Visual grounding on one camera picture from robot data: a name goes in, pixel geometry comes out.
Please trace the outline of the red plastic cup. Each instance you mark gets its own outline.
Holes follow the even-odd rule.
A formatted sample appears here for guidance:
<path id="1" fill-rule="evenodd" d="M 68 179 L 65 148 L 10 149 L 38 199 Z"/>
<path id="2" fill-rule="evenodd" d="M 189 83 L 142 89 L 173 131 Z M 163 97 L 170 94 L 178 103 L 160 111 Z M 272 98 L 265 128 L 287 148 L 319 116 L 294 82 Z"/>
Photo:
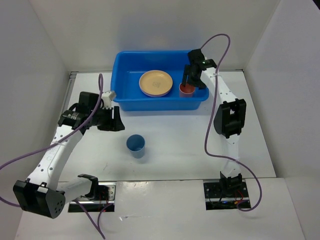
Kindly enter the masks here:
<path id="1" fill-rule="evenodd" d="M 179 85 L 179 97 L 180 98 L 192 98 L 196 87 L 186 83 L 183 85 L 182 83 Z"/>

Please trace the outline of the yellow plastic plate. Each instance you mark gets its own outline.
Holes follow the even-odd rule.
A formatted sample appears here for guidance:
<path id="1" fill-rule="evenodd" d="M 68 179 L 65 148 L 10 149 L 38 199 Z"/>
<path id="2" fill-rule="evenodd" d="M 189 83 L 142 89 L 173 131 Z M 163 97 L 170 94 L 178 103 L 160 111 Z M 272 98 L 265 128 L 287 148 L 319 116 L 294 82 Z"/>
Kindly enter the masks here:
<path id="1" fill-rule="evenodd" d="M 171 91 L 173 79 L 164 71 L 150 70 L 140 77 L 139 87 L 149 97 L 162 97 Z"/>

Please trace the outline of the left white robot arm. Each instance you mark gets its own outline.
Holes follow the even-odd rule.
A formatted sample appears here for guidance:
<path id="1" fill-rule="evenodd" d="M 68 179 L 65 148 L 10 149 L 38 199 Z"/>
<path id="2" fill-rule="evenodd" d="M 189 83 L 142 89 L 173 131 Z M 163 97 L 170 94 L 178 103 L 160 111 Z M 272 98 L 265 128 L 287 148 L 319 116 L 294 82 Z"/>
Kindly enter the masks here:
<path id="1" fill-rule="evenodd" d="M 26 180 L 18 180 L 13 186 L 22 210 L 55 219 L 65 204 L 80 196 L 95 200 L 107 195 L 98 178 L 89 174 L 79 174 L 63 185 L 58 182 L 71 153 L 90 127 L 110 132 L 125 129 L 119 106 L 112 106 L 115 97 L 114 91 L 102 95 L 82 91 L 78 102 L 62 113 L 52 140 L 54 146 L 45 151 Z"/>

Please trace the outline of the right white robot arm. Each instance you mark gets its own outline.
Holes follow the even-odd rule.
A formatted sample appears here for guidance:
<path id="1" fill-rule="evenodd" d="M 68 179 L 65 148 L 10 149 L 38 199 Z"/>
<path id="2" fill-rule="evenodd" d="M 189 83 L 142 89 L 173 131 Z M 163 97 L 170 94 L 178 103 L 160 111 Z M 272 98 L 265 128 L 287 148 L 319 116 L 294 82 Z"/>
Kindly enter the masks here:
<path id="1" fill-rule="evenodd" d="M 208 89 L 214 97 L 214 110 L 210 124 L 221 140 L 221 156 L 227 162 L 220 171 L 219 191 L 229 197 L 242 185 L 242 174 L 239 159 L 239 140 L 245 125 L 247 103 L 239 99 L 229 89 L 222 76 L 217 72 L 213 59 L 207 59 L 201 49 L 187 53 L 189 64 L 183 71 L 181 84 L 199 89 Z"/>

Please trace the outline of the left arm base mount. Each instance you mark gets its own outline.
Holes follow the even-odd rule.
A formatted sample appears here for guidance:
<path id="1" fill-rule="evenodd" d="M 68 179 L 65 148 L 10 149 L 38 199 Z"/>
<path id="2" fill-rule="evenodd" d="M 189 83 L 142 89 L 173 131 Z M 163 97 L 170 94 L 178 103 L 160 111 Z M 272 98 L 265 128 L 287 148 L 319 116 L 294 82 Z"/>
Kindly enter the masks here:
<path id="1" fill-rule="evenodd" d="M 78 201 L 88 213 L 114 212 L 115 211 L 115 198 L 116 198 L 117 183 L 100 181 L 99 193 L 93 198 L 89 199 L 84 195 L 79 196 Z"/>

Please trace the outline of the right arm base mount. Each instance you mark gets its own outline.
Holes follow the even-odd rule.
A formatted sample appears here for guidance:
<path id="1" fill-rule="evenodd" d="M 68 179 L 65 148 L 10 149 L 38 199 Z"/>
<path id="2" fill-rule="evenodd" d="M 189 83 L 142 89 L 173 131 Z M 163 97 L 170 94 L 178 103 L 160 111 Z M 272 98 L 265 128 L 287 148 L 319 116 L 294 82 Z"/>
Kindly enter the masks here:
<path id="1" fill-rule="evenodd" d="M 237 205 L 245 210 L 251 208 L 247 184 L 244 180 L 239 189 L 230 193 L 222 192 L 221 185 L 217 179 L 204 181 L 203 190 L 207 211 L 232 210 L 237 209 Z"/>

